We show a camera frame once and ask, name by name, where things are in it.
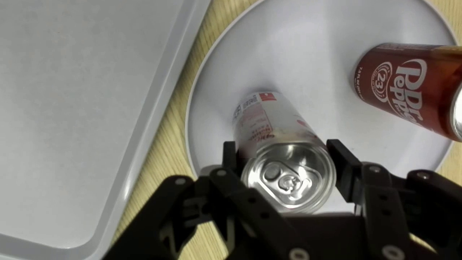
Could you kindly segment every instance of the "table surface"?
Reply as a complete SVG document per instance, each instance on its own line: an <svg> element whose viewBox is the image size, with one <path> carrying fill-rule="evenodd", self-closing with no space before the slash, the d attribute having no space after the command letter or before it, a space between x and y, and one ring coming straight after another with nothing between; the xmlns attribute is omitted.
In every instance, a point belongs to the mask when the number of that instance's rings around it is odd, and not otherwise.
<svg viewBox="0 0 462 260"><path fill-rule="evenodd" d="M183 173L192 176L185 146L185 117L188 97L201 62L229 23L248 9L252 0L212 0L195 45L189 54L182 77L170 100L157 136L146 158L144 168L128 201L127 210L118 225L115 237L130 224L141 205L156 191L157 185L169 175ZM458 42L462 41L462 2L430 0L452 26ZM440 173L462 185L462 145L453 145L440 168ZM186 246L180 259L224 259L227 250L212 224L199 227L196 236Z"/></svg>

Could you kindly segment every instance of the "can lid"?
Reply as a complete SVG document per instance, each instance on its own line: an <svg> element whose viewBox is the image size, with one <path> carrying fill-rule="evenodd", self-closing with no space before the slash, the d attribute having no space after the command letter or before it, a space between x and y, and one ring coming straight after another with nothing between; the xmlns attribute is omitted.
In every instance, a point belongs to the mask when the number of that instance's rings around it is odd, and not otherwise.
<svg viewBox="0 0 462 260"><path fill-rule="evenodd" d="M462 82L453 95L449 120L453 134L458 140L462 140Z"/></svg>
<svg viewBox="0 0 462 260"><path fill-rule="evenodd" d="M322 146L274 143L257 150L242 171L242 182L281 214L313 212L329 198L335 165Z"/></svg>

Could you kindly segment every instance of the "red can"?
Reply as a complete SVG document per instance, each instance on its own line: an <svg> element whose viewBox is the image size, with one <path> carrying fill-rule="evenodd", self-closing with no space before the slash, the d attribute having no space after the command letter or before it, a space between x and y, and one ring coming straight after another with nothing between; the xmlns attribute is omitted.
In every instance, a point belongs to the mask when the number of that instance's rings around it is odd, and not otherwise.
<svg viewBox="0 0 462 260"><path fill-rule="evenodd" d="M378 45L361 58L354 88L371 106L462 140L462 48Z"/></svg>

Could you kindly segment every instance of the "soda can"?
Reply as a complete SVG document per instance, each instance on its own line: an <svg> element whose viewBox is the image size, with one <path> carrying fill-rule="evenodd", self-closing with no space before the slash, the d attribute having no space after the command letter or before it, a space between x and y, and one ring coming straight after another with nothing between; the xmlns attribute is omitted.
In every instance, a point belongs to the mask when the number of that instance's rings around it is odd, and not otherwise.
<svg viewBox="0 0 462 260"><path fill-rule="evenodd" d="M452 140L462 140L462 48L382 43L354 71L361 100Z"/></svg>
<svg viewBox="0 0 462 260"><path fill-rule="evenodd" d="M241 179L280 214L307 214L329 198L336 179L326 146L278 93L252 93L234 113Z"/></svg>

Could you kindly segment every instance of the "white tray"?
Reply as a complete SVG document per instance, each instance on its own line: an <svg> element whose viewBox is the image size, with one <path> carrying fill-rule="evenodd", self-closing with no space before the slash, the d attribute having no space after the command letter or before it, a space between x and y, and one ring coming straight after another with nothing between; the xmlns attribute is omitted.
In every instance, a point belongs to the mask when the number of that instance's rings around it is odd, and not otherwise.
<svg viewBox="0 0 462 260"><path fill-rule="evenodd" d="M209 0L3 0L0 259L101 259Z"/></svg>
<svg viewBox="0 0 462 260"><path fill-rule="evenodd" d="M265 0L229 26L205 59L189 100L186 143L196 171L221 162L232 113L247 93L277 90L323 139L398 176L436 169L450 142L380 111L349 87L354 64L381 42L453 45L424 0ZM323 208L343 211L335 192Z"/></svg>

